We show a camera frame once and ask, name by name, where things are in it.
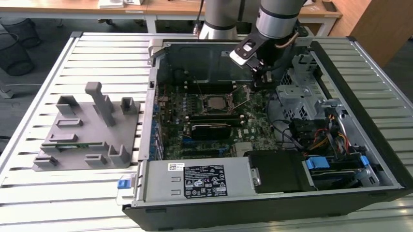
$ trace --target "slotted metal surface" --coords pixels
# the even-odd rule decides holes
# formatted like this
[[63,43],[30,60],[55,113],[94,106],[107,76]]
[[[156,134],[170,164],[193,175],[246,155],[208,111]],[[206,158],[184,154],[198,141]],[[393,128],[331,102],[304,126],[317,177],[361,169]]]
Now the slotted metal surface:
[[[33,161],[58,113],[61,95],[91,102],[89,81],[103,83],[113,101],[141,103],[136,148],[140,149],[150,66],[152,38],[190,35],[85,33],[71,38],[39,95],[0,157],[0,231],[142,231],[115,203],[117,180],[128,169],[34,172]],[[413,112],[393,83],[347,39],[319,39],[393,149],[413,173]],[[379,203],[348,216],[197,229],[192,231],[412,231],[413,198]]]

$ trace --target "blue latch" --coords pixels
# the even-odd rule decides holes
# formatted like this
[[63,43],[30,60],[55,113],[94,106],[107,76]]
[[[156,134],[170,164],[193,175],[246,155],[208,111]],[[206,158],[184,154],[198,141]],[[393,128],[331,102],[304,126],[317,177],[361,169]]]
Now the blue latch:
[[132,188],[132,180],[123,179],[118,180],[118,189],[130,189]]
[[364,166],[368,167],[369,164],[371,164],[371,162],[369,162],[369,160],[368,160],[368,157],[367,157],[367,156],[361,156],[361,157],[360,157],[360,160],[361,160]]
[[311,157],[307,161],[305,161],[308,168],[309,169],[316,169],[316,168],[329,168],[329,161],[327,159],[327,157]]

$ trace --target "power supply label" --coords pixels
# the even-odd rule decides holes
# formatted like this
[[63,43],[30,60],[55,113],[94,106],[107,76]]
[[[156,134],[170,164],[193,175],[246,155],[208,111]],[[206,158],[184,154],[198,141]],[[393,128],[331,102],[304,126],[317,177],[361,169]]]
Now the power supply label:
[[185,167],[186,198],[228,196],[224,165]]

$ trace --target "circuit board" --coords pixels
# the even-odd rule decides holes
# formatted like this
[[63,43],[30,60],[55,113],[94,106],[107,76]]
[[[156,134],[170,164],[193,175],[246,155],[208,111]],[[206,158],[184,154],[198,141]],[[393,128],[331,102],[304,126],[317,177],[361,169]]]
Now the circuit board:
[[[226,95],[192,94],[186,88],[165,85],[158,91],[164,160],[237,157],[236,144],[242,142],[249,142],[253,150],[277,149],[275,131],[265,112],[268,93],[252,94],[249,87],[242,84],[234,84],[232,94]],[[189,116],[229,114],[242,118],[241,126],[230,127],[229,137],[216,140],[216,136],[212,136],[210,139],[193,140]]]

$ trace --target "mesh trash bin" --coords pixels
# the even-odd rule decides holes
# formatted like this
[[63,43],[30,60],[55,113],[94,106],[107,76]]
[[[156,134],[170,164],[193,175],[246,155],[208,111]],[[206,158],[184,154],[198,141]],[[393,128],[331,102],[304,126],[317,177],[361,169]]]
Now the mesh trash bin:
[[31,48],[41,44],[42,40],[38,36],[35,23],[30,18],[2,18],[0,24],[9,33],[19,36],[23,47]]
[[0,34],[0,68],[11,76],[27,74],[35,65],[19,43],[19,36],[11,33]]

